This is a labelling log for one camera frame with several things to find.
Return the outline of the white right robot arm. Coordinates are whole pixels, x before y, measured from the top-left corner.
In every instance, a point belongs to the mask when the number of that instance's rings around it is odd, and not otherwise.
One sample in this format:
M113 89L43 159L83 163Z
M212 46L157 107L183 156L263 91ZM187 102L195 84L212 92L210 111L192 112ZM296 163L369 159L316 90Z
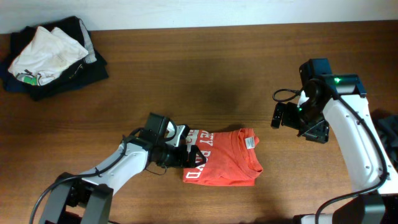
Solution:
M374 127L366 90L357 74L335 75L329 61L313 58L299 68L298 98L276 98L271 120L297 130L299 137L326 143L333 131L353 191L324 202L314 214L296 215L294 223L397 223L397 163Z

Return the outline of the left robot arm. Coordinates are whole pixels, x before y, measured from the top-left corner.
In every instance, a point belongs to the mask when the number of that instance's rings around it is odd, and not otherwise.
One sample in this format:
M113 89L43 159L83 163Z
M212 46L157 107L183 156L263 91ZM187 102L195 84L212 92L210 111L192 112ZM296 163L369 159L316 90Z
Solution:
M46 198L40 223L109 223L113 196L151 163L163 170L206 164L198 146L185 143L189 130L187 125L177 126L166 116L149 114L144 127L124 136L103 162L78 175L59 175L35 203L29 221L34 221Z

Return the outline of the orange t-shirt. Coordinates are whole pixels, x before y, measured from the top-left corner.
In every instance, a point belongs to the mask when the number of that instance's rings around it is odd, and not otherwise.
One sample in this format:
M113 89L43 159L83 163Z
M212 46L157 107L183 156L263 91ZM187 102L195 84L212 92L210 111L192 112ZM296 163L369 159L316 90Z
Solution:
M255 147L259 143L252 128L209 133L189 131L187 145L197 146L206 163L183 170L183 182L207 186L253 186L263 172Z

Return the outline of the dark blue-grey garment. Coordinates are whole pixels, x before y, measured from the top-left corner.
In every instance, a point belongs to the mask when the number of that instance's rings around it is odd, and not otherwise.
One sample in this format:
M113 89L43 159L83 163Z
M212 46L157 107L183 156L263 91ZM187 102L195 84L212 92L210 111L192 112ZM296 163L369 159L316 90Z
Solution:
M397 170L397 115L379 119L376 129L392 166Z

